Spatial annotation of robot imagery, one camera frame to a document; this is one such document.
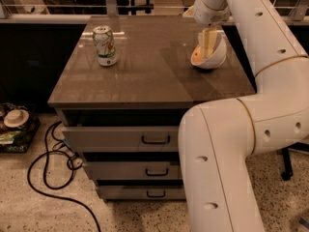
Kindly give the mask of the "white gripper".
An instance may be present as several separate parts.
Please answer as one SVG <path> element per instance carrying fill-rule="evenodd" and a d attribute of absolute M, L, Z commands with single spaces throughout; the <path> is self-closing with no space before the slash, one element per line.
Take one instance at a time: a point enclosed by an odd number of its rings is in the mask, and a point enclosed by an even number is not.
<path fill-rule="evenodd" d="M 205 27 L 218 25 L 230 14 L 226 0 L 195 0 L 183 12 L 183 17 L 193 17 L 195 21 Z M 201 52 L 203 58 L 209 58 L 213 52 L 217 39 L 215 28 L 204 29 L 202 33 Z"/>

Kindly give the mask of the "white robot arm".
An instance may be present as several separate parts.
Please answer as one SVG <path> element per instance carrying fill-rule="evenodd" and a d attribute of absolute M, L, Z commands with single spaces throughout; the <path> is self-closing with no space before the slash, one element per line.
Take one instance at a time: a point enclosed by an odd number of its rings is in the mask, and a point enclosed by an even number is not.
<path fill-rule="evenodd" d="M 254 95 L 190 108 L 179 154 L 192 232 L 265 232 L 245 160 L 309 133 L 309 57 L 269 0 L 195 0 L 211 26 L 230 12 L 255 77 Z"/>

